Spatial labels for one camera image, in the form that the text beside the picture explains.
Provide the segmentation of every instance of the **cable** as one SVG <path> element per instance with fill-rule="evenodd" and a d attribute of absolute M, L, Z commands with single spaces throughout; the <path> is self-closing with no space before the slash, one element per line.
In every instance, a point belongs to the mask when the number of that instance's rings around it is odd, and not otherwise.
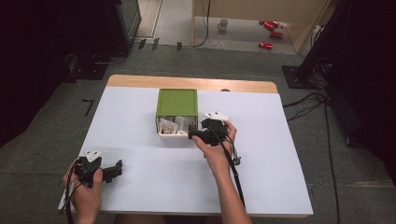
<path fill-rule="evenodd" d="M 245 199 L 244 199 L 244 194 L 242 192 L 241 183 L 239 181 L 238 172 L 236 171 L 235 166 L 233 165 L 233 160 L 231 159 L 230 153 L 228 152 L 227 148 L 224 146 L 224 144 L 222 143 L 222 141 L 220 140 L 218 135 L 215 133 L 215 131 L 213 131 L 213 129 L 210 127 L 210 125 L 207 125 L 207 128 L 218 139 L 219 143 L 221 144 L 221 146 L 222 146 L 222 148 L 224 150 L 225 157 L 227 158 L 227 161 L 228 161 L 228 163 L 231 166 L 231 170 L 233 171 L 233 178 L 235 180 L 236 188 L 238 189 L 239 198 L 241 199 L 242 205 L 244 205 L 244 207 L 245 207 Z"/>
<path fill-rule="evenodd" d="M 327 102 L 324 104 L 324 114 L 326 118 L 326 129 L 327 129 L 327 146 L 329 149 L 329 160 L 330 160 L 330 167 L 332 170 L 332 186 L 334 189 L 334 197 L 335 197 L 335 209 L 337 212 L 337 224 L 341 223 L 340 218 L 340 204 L 338 202 L 338 191 L 337 191 L 337 182 L 335 180 L 335 173 L 334 173 L 334 166 L 332 164 L 332 142 L 330 140 L 330 127 L 329 127 L 329 118 L 327 115 Z"/>
<path fill-rule="evenodd" d="M 207 4 L 206 26 L 205 26 L 205 23 L 204 23 L 204 27 L 206 28 L 206 36 L 205 36 L 204 40 L 199 45 L 184 46 L 184 48 L 198 48 L 198 47 L 201 47 L 209 39 L 209 13 L 210 13 L 210 0 L 209 0 L 209 3 Z"/>
<path fill-rule="evenodd" d="M 309 96 L 314 95 L 315 94 L 315 99 L 317 99 L 317 101 L 319 101 L 319 103 L 317 105 L 313 105 L 313 106 L 309 106 L 308 108 L 305 108 L 299 112 L 297 112 L 292 118 L 287 119 L 287 121 L 293 120 L 293 119 L 298 119 L 300 117 L 303 117 L 307 114 L 309 114 L 311 111 L 313 111 L 315 108 L 317 108 L 318 106 L 322 105 L 323 103 L 326 102 L 326 97 L 319 93 L 320 91 L 324 90 L 323 88 L 318 89 L 316 92 L 311 92 L 309 93 L 307 96 L 305 96 L 302 100 L 296 101 L 294 103 L 288 104 L 288 105 L 283 105 L 283 107 L 288 107 L 288 106 L 292 106 L 292 105 L 297 105 L 305 100 L 313 100 L 313 99 L 307 99 Z"/>
<path fill-rule="evenodd" d="M 327 105 L 329 103 L 329 99 L 328 99 L 328 97 L 326 97 L 322 93 L 320 93 L 321 90 L 324 90 L 324 88 L 319 89 L 317 92 L 311 92 L 310 94 L 305 96 L 302 100 L 294 102 L 294 103 L 291 103 L 291 104 L 288 104 L 288 105 L 284 105 L 283 107 L 290 106 L 290 105 L 297 105 L 297 104 L 303 102 L 304 100 L 306 100 L 306 98 L 308 98 L 312 94 L 315 94 L 316 95 L 316 99 L 318 100 L 318 104 L 314 105 L 314 106 L 310 106 L 310 107 L 298 112 L 296 115 L 293 116 L 293 118 L 291 118 L 291 119 L 297 119 L 297 118 L 300 118 L 302 116 L 307 115 L 309 112 L 311 112 L 313 109 L 315 109 L 319 105 L 322 105 L 322 104 L 325 105 L 324 106 L 324 109 L 325 109 L 324 112 L 325 112 L 326 130 L 327 130 L 327 146 L 328 146 L 329 161 L 330 161 L 330 166 L 331 166 L 331 171 L 332 171 L 332 185 L 333 185 L 334 197 L 335 197 L 335 209 L 336 209 L 336 214 L 337 214 L 337 224 L 340 224 L 341 223 L 340 204 L 339 204 L 339 200 L 338 200 L 337 182 L 336 182 L 336 178 L 335 178 L 335 172 L 334 172 L 334 166 L 333 166 L 333 160 L 332 160 L 332 142 L 331 142 L 331 138 L 330 138 L 329 116 L 328 116 L 328 113 L 327 113 Z M 308 112 L 306 112 L 305 114 L 303 114 L 301 116 L 298 116 L 298 114 L 304 112 L 307 109 L 309 109 Z"/>
<path fill-rule="evenodd" d="M 79 184 L 70 193 L 70 180 L 71 180 L 72 174 L 73 174 L 73 172 L 74 172 L 74 170 L 75 170 L 77 165 L 78 165 L 78 159 L 73 162 L 72 166 L 70 167 L 69 174 L 67 175 L 65 192 L 64 192 L 64 207 L 62 207 L 62 209 L 60 211 L 60 215 L 64 211 L 66 211 L 67 221 L 68 221 L 69 224 L 73 224 L 74 223 L 73 216 L 72 216 L 71 209 L 70 209 L 71 197 L 72 197 L 73 193 L 76 191 L 76 189 L 81 185 L 81 184 Z"/>
<path fill-rule="evenodd" d="M 328 75 L 330 69 L 332 68 L 332 63 L 317 63 L 312 68 L 312 74 L 315 79 L 311 79 L 314 84 L 320 88 L 324 88 L 328 85 L 325 77 Z"/>
<path fill-rule="evenodd" d="M 122 61 L 125 58 L 125 56 L 126 56 L 126 53 L 124 53 L 122 55 L 122 57 L 119 60 L 115 61 L 115 62 L 108 62 L 108 63 L 97 63 L 97 62 L 95 62 L 95 63 L 96 64 L 114 64 L 114 63 L 119 63 L 120 61 Z"/>
<path fill-rule="evenodd" d="M 233 150 L 233 164 L 239 165 L 241 164 L 241 158 L 238 157 L 238 152 L 236 151 L 235 144 L 233 143 L 233 139 L 231 139 L 231 137 L 228 134 L 227 137 L 230 139 L 230 140 L 227 139 L 227 141 L 231 143 L 231 147 Z"/>
<path fill-rule="evenodd" d="M 201 2 L 201 10 L 204 11 L 204 1 Z M 207 27 L 209 26 L 209 24 L 205 23 L 205 17 L 202 17 L 202 22 L 204 23 L 204 27 L 207 29 Z"/>

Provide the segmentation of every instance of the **gray carpet floor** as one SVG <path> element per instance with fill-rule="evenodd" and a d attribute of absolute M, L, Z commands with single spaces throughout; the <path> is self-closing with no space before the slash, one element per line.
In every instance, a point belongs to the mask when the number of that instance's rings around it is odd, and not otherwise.
<path fill-rule="evenodd" d="M 283 104 L 300 100 L 310 90 L 288 88 L 281 65 L 300 65 L 304 56 L 271 52 L 183 49 L 159 46 L 132 49 L 111 64 L 101 81 L 63 83 L 36 115 L 26 132 L 0 148 L 0 223 L 67 223 L 58 215 L 63 187 L 57 187 L 78 155 L 95 109 L 111 75 L 206 77 L 273 81 Z M 85 117 L 90 103 L 90 113 Z M 285 108 L 287 118 L 315 104 Z M 254 223 L 337 223 L 324 105 L 289 122 L 303 167 L 314 215 L 306 218 L 253 218 Z M 345 146 L 345 134 L 329 106 L 332 159 L 341 223 L 395 223 L 396 191 L 383 163 L 366 148 Z M 101 214 L 97 223 L 112 223 Z M 198 217 L 167 217 L 169 223 L 199 223 Z"/>

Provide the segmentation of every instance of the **black cable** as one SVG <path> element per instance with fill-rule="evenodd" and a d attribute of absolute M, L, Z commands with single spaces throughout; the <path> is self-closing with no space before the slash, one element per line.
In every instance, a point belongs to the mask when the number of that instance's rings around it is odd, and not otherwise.
<path fill-rule="evenodd" d="M 316 66 L 318 63 L 331 62 L 331 60 L 333 60 L 333 59 L 336 59 L 336 56 L 329 56 L 329 57 L 325 57 L 325 58 L 316 59 L 314 62 L 312 62 L 311 64 L 309 64 L 309 65 L 307 66 L 307 70 L 310 71 L 311 74 L 312 74 L 312 73 L 314 73 L 314 71 L 315 71 L 315 66 Z"/>
<path fill-rule="evenodd" d="M 231 146 L 233 148 L 233 164 L 239 165 L 239 164 L 241 164 L 241 158 L 238 157 L 238 151 L 236 151 L 235 144 L 233 143 L 233 139 L 231 139 L 230 135 L 228 135 L 228 134 L 227 134 L 227 137 L 230 139 L 227 141 L 231 143 Z"/>
<path fill-rule="evenodd" d="M 227 148 L 224 146 L 224 144 L 222 143 L 222 141 L 220 140 L 218 135 L 215 133 L 215 131 L 213 131 L 213 129 L 209 125 L 207 125 L 207 128 L 218 139 L 219 143 L 221 144 L 221 146 L 222 146 L 222 148 L 224 150 L 225 157 L 227 158 L 227 161 L 228 161 L 228 163 L 231 166 L 231 170 L 233 171 L 233 179 L 235 180 L 236 188 L 238 189 L 239 198 L 241 199 L 242 205 L 244 205 L 244 207 L 246 207 L 245 206 L 244 193 L 242 192 L 242 187 L 241 187 L 241 183 L 239 181 L 238 172 L 236 171 L 235 166 L 233 165 L 233 160 L 231 159 L 230 153 L 228 152 Z"/>
<path fill-rule="evenodd" d="M 309 114 L 311 111 L 313 111 L 315 108 L 317 108 L 318 106 L 320 106 L 320 105 L 322 105 L 322 104 L 323 104 L 323 103 L 318 103 L 317 105 L 313 105 L 313 106 L 310 106 L 310 107 L 308 107 L 308 108 L 305 108 L 305 109 L 303 109 L 303 110 L 297 112 L 292 118 L 288 119 L 287 121 L 290 121 L 290 120 L 293 120 L 293 119 L 298 119 L 298 118 L 300 118 L 300 117 L 303 117 L 303 116 Z M 300 113 L 303 113 L 305 110 L 308 110 L 308 112 L 306 112 L 305 114 L 302 114 L 302 115 L 298 116 Z"/>
<path fill-rule="evenodd" d="M 335 209 L 337 212 L 337 224 L 341 223 L 341 218 L 340 218 L 340 204 L 338 202 L 338 191 L 337 191 L 337 182 L 335 180 L 335 173 L 334 173 L 334 166 L 332 164 L 332 143 L 330 140 L 330 127 L 329 127 L 329 118 L 327 115 L 327 103 L 324 104 L 324 114 L 326 117 L 326 129 L 327 129 L 327 146 L 329 149 L 329 160 L 330 160 L 330 167 L 332 170 L 332 186 L 334 189 L 334 197 L 335 197 Z"/>
<path fill-rule="evenodd" d="M 307 96 L 305 96 L 305 97 L 304 97 L 302 100 L 300 100 L 300 101 L 296 101 L 296 102 L 294 102 L 294 103 L 291 103 L 291 104 L 288 104 L 288 105 L 284 105 L 283 107 L 287 107 L 287 106 L 291 106 L 291 105 L 297 105 L 297 104 L 299 104 L 299 103 L 301 103 L 301 102 L 307 100 L 306 98 L 308 98 L 309 96 L 311 96 L 311 95 L 313 95 L 313 94 L 315 94 L 316 99 L 319 101 L 319 103 L 318 103 L 317 105 L 309 106 L 309 107 L 307 107 L 307 108 L 305 108 L 305 109 L 303 109 L 303 110 L 297 112 L 292 118 L 287 119 L 287 121 L 290 121 L 290 120 L 293 120 L 293 119 L 297 119 L 297 118 L 303 117 L 303 116 L 309 114 L 311 111 L 313 111 L 313 110 L 314 110 L 315 108 L 317 108 L 318 106 L 320 106 L 320 105 L 322 105 L 323 103 L 325 103 L 325 102 L 326 102 L 326 97 L 325 97 L 323 94 L 319 93 L 319 92 L 322 91 L 322 90 L 324 90 L 324 88 L 318 89 L 316 92 L 311 92 L 311 93 L 309 93 Z"/>
<path fill-rule="evenodd" d="M 209 13 L 210 13 L 210 0 L 209 0 L 209 3 L 207 4 L 207 13 L 206 13 L 206 24 L 207 24 L 207 26 L 206 26 L 206 36 L 204 37 L 204 40 L 199 45 L 184 46 L 184 48 L 198 48 L 198 47 L 201 47 L 209 39 Z"/>
<path fill-rule="evenodd" d="M 116 60 L 116 61 L 113 61 L 113 62 L 104 62 L 104 63 L 95 62 L 95 63 L 96 63 L 96 64 L 115 64 L 115 63 L 119 63 L 120 61 L 122 61 L 122 60 L 125 58 L 125 56 L 126 56 L 126 53 L 124 53 L 120 59 L 118 59 L 118 60 Z"/>
<path fill-rule="evenodd" d="M 324 88 L 328 85 L 328 82 L 325 80 L 324 77 L 327 76 L 331 67 L 331 63 L 317 63 L 312 70 L 316 84 L 319 84 L 321 88 Z"/>
<path fill-rule="evenodd" d="M 285 108 L 285 107 L 288 107 L 288 106 L 297 105 L 297 104 L 299 104 L 299 103 L 301 103 L 301 102 L 303 102 L 303 101 L 305 101 L 305 100 L 312 100 L 312 99 L 307 99 L 307 98 L 310 97 L 310 96 L 313 95 L 313 94 L 316 94 L 316 93 L 315 93 L 315 92 L 311 92 L 311 93 L 309 93 L 307 96 L 305 96 L 303 99 L 301 99 L 301 100 L 299 100 L 299 101 L 290 103 L 290 104 L 288 104 L 288 105 L 282 105 L 282 106 L 283 106 L 283 108 Z"/>
<path fill-rule="evenodd" d="M 75 160 L 73 162 L 72 166 L 70 167 L 69 174 L 67 175 L 65 192 L 64 192 L 64 207 L 60 211 L 60 214 L 62 214 L 64 212 L 64 210 L 66 211 L 67 221 L 69 224 L 74 223 L 73 216 L 72 216 L 71 209 L 70 209 L 70 202 L 71 202 L 71 196 L 76 190 L 76 188 L 74 188 L 73 191 L 70 193 L 70 180 L 71 180 L 72 174 L 73 174 L 77 165 L 78 165 L 78 160 Z"/>

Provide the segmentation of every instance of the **green box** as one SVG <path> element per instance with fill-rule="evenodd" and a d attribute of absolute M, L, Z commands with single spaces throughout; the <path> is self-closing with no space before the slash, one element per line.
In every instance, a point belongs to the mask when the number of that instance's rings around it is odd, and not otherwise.
<path fill-rule="evenodd" d="M 160 89 L 155 122 L 162 137 L 187 137 L 188 130 L 197 129 L 197 90 Z"/>

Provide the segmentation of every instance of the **hand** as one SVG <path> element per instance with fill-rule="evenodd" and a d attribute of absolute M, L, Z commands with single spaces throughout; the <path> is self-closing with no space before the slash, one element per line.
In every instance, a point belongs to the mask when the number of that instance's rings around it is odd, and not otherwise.
<path fill-rule="evenodd" d="M 224 121 L 224 124 L 229 129 L 227 135 L 231 139 L 223 141 L 223 145 L 227 148 L 230 156 L 232 156 L 233 152 L 230 140 L 233 142 L 235 141 L 236 128 L 231 124 L 230 121 Z M 221 145 L 217 145 L 215 147 L 209 146 L 196 135 L 192 137 L 192 140 L 195 142 L 195 145 L 204 152 L 204 157 L 206 158 L 207 163 L 209 164 L 209 167 L 215 176 L 230 174 L 230 163 L 228 163 L 224 149 Z"/>
<path fill-rule="evenodd" d="M 67 173 L 64 175 L 64 185 L 67 183 L 67 176 L 70 172 L 71 166 Z M 72 195 L 71 202 L 78 214 L 77 223 L 94 223 L 99 216 L 99 211 L 102 207 L 102 180 L 103 171 L 97 169 L 93 175 L 92 188 L 81 185 L 76 174 L 72 174 L 70 181 L 75 182 L 76 191 Z"/>

